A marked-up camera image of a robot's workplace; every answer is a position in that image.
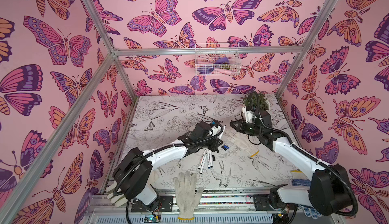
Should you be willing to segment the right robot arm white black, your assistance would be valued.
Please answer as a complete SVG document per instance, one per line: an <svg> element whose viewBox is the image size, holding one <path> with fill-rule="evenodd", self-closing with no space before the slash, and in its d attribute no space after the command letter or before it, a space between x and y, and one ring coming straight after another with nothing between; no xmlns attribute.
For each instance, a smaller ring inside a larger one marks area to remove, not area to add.
<svg viewBox="0 0 389 224"><path fill-rule="evenodd" d="M313 208L323 216L357 214L358 202L344 167L327 164L300 148L287 133L271 126L270 115L265 111L243 108L241 115L242 119L230 122L236 132L256 137L260 144L290 161L311 182L308 187L278 185L271 188L268 202L273 209L297 204Z"/></svg>

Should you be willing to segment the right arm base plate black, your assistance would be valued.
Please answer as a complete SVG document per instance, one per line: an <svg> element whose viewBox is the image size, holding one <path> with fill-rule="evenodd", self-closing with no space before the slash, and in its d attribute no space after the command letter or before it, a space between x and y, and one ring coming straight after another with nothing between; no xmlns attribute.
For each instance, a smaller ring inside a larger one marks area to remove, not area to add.
<svg viewBox="0 0 389 224"><path fill-rule="evenodd" d="M275 211L277 209L274 209L270 202L269 198L266 195L253 195L252 196L252 202L255 206L256 211Z"/></svg>

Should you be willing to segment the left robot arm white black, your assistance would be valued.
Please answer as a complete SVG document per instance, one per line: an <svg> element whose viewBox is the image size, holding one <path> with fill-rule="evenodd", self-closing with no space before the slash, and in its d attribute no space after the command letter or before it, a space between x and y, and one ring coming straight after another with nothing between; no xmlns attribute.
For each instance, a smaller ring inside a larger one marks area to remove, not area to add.
<svg viewBox="0 0 389 224"><path fill-rule="evenodd" d="M218 121L199 122L193 131L178 137L163 147L142 151L131 149L113 172L114 183L107 187L108 198L116 203L119 197L136 199L145 206L155 206L160 196L149 183L154 170L171 161L183 159L201 149L217 152L224 126Z"/></svg>

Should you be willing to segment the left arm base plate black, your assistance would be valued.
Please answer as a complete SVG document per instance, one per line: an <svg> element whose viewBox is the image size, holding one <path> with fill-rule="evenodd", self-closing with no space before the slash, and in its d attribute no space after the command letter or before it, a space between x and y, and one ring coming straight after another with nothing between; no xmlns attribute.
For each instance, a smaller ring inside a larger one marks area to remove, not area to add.
<svg viewBox="0 0 389 224"><path fill-rule="evenodd" d="M158 196L151 204L145 205L142 201L135 199L131 212L172 212L173 196Z"/></svg>

